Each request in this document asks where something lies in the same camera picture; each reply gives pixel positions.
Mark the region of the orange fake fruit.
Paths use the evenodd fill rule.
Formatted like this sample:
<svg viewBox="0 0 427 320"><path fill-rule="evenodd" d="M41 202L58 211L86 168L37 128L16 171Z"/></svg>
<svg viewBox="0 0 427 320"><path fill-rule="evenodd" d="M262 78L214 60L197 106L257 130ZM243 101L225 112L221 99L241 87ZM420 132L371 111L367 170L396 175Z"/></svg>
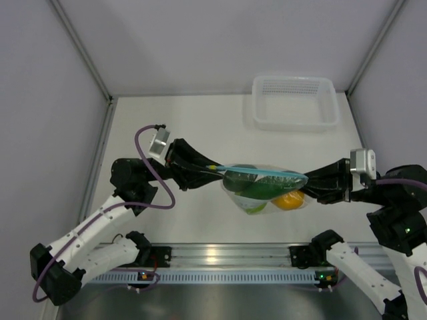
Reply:
<svg viewBox="0 0 427 320"><path fill-rule="evenodd" d="M301 191L292 191L272 200L272 204L283 211L299 209L304 202L305 195Z"/></svg>

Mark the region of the dark green fake avocado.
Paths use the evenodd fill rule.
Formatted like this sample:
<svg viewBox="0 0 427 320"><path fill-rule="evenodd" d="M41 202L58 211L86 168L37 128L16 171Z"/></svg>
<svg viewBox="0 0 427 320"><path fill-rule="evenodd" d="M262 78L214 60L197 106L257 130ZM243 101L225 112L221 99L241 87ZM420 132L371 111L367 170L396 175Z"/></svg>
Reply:
<svg viewBox="0 0 427 320"><path fill-rule="evenodd" d="M236 193L249 187L257 177L258 176L256 174L227 170L224 172L222 183L226 190Z"/></svg>

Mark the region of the green fake cucumber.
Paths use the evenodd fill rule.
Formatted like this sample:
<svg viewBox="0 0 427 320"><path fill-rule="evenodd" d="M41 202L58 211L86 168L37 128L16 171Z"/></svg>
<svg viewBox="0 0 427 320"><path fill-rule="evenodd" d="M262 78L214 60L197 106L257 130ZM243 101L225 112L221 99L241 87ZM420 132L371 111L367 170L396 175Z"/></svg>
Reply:
<svg viewBox="0 0 427 320"><path fill-rule="evenodd" d="M299 177L262 177L243 191L238 192L238 195L252 199L271 200L301 189L306 182L306 178Z"/></svg>

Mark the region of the clear zip bag blue seal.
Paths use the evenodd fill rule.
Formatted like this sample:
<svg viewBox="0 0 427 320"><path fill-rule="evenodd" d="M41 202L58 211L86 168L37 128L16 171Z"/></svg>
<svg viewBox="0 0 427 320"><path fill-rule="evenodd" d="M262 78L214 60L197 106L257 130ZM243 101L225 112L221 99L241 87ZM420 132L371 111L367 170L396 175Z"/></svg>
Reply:
<svg viewBox="0 0 427 320"><path fill-rule="evenodd" d="M269 165L208 165L222 176L221 186L234 204L247 215L292 211L305 207L302 192L308 177Z"/></svg>

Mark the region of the light green fake lime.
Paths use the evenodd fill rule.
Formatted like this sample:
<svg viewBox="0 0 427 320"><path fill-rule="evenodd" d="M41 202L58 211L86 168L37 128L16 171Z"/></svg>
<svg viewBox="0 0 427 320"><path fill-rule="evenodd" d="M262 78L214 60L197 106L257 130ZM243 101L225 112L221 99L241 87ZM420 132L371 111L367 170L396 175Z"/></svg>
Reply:
<svg viewBox="0 0 427 320"><path fill-rule="evenodd" d="M268 204L265 200L252 199L247 197L238 197L239 207L248 215L255 215L263 211Z"/></svg>

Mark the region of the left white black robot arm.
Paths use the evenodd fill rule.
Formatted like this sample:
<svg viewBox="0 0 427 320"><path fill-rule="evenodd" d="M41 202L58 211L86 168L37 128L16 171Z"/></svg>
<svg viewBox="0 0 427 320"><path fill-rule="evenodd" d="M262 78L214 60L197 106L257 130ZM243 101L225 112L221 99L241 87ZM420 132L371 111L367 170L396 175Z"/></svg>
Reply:
<svg viewBox="0 0 427 320"><path fill-rule="evenodd" d="M104 237L116 233L152 203L158 188L174 180L182 191L198 189L219 181L222 175L210 168L217 163L197 152L185 139L175 139L167 148L164 162L147 158L119 158L111 166L112 195L92 215L49 245L37 244L30 251L31 275L36 284L33 300L40 302L38 290L55 306L72 300L93 278L121 266L151 265L151 243L143 233L129 232L116 244L98 249Z"/></svg>

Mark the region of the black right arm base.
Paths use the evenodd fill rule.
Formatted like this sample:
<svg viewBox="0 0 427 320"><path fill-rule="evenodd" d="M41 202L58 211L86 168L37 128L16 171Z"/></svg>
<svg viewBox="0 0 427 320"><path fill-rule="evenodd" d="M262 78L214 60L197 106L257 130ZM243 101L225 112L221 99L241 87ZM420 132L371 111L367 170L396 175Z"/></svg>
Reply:
<svg viewBox="0 0 427 320"><path fill-rule="evenodd" d="M344 239L335 231L329 229L312 238L307 245L290 246L292 267L307 269L308 267L331 267L326 260L326 251L336 243L343 243Z"/></svg>

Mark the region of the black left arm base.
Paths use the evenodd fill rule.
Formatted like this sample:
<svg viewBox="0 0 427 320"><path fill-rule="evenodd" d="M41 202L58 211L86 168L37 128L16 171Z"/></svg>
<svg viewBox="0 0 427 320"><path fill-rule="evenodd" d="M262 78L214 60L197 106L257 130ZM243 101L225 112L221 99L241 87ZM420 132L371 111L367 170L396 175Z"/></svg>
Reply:
<svg viewBox="0 0 427 320"><path fill-rule="evenodd" d="M169 268L172 247L167 245L152 245L145 235L138 231L131 231L125 238L131 240L138 250L135 260L125 264L126 267Z"/></svg>

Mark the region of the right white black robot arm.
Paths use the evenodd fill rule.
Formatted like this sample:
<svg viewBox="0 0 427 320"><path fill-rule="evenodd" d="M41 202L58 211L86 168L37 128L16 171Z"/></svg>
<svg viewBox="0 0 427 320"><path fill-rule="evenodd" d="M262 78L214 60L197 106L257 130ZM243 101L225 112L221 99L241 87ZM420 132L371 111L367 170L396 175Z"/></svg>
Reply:
<svg viewBox="0 0 427 320"><path fill-rule="evenodd" d="M321 204L371 203L379 208L366 217L398 283L387 280L329 229L308 244L310 263L344 272L383 319L426 318L426 169L402 165L384 175L353 168L341 159L307 174L304 192Z"/></svg>

